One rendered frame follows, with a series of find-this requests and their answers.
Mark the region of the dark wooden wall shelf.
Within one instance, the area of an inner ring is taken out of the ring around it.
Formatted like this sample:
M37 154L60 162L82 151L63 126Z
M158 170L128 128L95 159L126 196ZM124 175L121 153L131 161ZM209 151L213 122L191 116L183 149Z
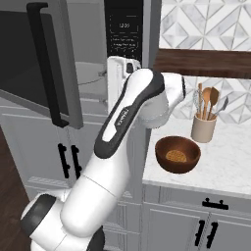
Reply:
M181 75L251 79L251 52L160 49L153 68Z

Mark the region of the wooden spoon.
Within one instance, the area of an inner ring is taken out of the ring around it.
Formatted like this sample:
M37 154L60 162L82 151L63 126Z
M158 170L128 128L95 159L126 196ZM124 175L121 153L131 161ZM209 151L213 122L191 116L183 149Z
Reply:
M206 87L202 92L204 100L203 117L202 117L203 120L206 119L207 107L210 101L211 90L212 90L211 87Z

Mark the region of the brown wooden bowl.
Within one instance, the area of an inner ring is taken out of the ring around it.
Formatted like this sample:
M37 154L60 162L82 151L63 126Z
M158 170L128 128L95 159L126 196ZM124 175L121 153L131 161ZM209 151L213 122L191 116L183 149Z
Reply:
M170 150L179 150L186 156L186 162L172 162L166 159ZM166 136L155 144L155 155L159 165L167 172L185 174L190 172L198 163L201 151L192 140L181 136Z

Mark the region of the metal whisk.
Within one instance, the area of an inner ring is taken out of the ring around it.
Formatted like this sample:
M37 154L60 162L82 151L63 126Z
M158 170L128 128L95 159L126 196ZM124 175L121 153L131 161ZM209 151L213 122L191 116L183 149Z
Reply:
M197 113L200 113L199 94L200 94L200 91L199 91L198 89L196 89L196 90L193 92L193 104L194 104L195 107L196 107Z

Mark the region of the thin wooden stick utensil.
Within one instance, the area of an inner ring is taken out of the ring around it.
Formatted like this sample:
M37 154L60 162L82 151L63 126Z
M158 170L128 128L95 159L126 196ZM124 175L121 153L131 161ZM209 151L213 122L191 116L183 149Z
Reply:
M202 105L202 83L198 83L198 102L199 102L199 117L201 117L201 105Z

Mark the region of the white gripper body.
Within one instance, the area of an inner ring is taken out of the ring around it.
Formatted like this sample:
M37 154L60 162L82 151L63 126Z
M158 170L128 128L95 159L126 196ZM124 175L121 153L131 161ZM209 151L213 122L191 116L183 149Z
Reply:
M125 73L126 59L119 56L111 56L107 59L107 82L108 82L108 112L111 113L118 101Z

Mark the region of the grey microwave oven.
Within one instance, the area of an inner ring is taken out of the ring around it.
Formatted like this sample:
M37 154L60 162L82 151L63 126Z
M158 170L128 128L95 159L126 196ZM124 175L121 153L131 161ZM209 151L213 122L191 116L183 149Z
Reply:
M75 62L103 64L120 56L154 65L159 50L162 0L67 0ZM107 74L78 85L82 98L105 99Z

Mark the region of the wooden spatula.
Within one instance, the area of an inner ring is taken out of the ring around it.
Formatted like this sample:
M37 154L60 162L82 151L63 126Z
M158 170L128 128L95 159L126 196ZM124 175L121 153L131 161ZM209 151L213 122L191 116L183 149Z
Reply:
M213 88L211 89L211 94L210 94L210 109L211 109L211 110L212 110L213 107L217 104L218 98L219 98L219 94L220 94L219 90L216 89L215 87L213 87Z

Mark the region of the grey drawer front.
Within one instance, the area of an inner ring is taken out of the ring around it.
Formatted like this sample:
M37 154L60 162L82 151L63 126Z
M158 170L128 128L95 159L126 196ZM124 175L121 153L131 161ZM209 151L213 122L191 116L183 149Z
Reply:
M228 205L227 210L219 210L202 206L202 202L209 198L211 202L223 200ZM205 208L209 210L218 210L222 212L237 212L251 215L251 199L236 198L225 195L211 194L199 191L183 190L177 188L161 187L159 192L159 202L190 205L194 207Z

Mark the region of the glass microwave turntable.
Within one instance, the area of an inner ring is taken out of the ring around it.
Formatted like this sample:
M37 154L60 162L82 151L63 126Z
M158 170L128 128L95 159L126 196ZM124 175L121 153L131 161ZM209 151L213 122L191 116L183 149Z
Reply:
M107 73L107 69L103 64L94 64L86 62L76 62L75 70L77 76L77 83L79 85L99 81Z

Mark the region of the golden round waffle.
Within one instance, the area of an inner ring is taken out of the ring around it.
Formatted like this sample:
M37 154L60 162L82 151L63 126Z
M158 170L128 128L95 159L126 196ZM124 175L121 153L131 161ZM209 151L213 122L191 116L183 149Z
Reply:
M182 153L179 150L170 150L166 154L166 159L172 162L181 162L185 163L186 162L186 156L184 153Z

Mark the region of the beige utensil pot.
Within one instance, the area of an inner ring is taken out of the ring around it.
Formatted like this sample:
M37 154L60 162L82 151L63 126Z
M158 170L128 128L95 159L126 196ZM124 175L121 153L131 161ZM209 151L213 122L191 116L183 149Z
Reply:
M199 143L208 143L212 140L216 119L205 121L199 118L199 114L196 113L193 118L191 128L191 138Z

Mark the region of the grey metal spatula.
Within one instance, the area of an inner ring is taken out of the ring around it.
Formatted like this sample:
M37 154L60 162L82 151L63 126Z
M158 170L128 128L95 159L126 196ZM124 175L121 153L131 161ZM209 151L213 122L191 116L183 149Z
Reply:
M222 105L222 107L216 112L216 114L213 116L213 119L216 118L218 116L218 114L221 111L224 111L226 109L226 106L228 104L228 97L226 97L224 104Z

